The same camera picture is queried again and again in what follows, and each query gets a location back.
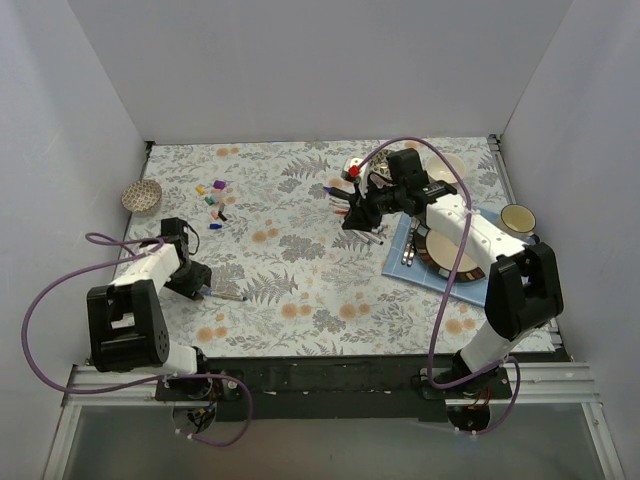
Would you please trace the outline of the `purple black highlighter pen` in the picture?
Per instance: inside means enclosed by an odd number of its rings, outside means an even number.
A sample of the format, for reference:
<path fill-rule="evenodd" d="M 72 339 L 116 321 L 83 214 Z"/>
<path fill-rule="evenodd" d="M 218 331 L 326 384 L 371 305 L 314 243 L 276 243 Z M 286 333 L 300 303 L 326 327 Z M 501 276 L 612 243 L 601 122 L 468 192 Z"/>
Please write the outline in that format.
<path fill-rule="evenodd" d="M 349 201 L 351 198 L 351 194 L 349 192 L 346 192 L 340 188 L 337 187 L 331 187 L 331 186 L 324 186 L 324 190 L 332 197 L 343 200 L 343 201 Z"/>

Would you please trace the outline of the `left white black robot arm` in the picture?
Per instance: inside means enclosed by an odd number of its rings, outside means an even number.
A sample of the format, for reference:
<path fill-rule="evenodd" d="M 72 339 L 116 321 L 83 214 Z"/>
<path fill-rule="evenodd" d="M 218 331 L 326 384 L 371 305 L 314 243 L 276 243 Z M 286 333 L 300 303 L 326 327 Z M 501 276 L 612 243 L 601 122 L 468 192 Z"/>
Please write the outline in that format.
<path fill-rule="evenodd" d="M 187 221 L 161 221 L 160 245 L 142 243 L 135 260 L 110 284 L 87 294 L 91 358 L 100 372 L 133 370 L 179 375 L 178 387 L 193 400 L 205 398 L 213 386 L 195 347 L 170 339 L 159 293 L 163 288 L 188 300 L 201 300 L 211 285 L 211 269 L 191 259 Z"/>

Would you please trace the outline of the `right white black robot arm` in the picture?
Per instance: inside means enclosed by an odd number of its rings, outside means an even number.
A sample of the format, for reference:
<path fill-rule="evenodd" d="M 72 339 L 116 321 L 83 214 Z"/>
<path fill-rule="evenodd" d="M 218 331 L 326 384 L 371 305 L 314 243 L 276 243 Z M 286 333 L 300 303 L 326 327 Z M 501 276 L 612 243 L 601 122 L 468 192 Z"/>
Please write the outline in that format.
<path fill-rule="evenodd" d="M 488 281 L 485 323 L 448 370 L 434 374 L 429 359 L 423 375 L 434 389 L 475 397 L 516 345 L 563 311 L 555 253 L 541 241 L 529 244 L 486 220 L 473 209 L 461 181 L 430 179 L 415 149 L 394 152 L 386 161 L 388 172 L 379 181 L 367 159 L 346 161 L 341 177 L 353 184 L 353 192 L 328 192 L 349 205 L 343 229 L 369 232 L 384 215 L 404 213 L 450 240 L 457 248 L 456 262 L 468 256 L 480 268 Z"/>

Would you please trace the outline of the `blue marker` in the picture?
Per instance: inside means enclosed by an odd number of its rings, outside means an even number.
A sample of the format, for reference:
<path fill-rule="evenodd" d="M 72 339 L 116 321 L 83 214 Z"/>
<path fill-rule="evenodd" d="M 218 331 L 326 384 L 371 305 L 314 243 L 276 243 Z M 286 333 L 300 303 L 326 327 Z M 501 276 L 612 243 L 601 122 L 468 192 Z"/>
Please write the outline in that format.
<path fill-rule="evenodd" d="M 232 300 L 232 301 L 240 301 L 240 302 L 244 302 L 248 300 L 248 298 L 244 295 L 233 294 L 228 292 L 215 292 L 210 289 L 202 289 L 200 293 L 203 296 L 209 296 L 209 297 L 224 299 L 224 300 Z"/>

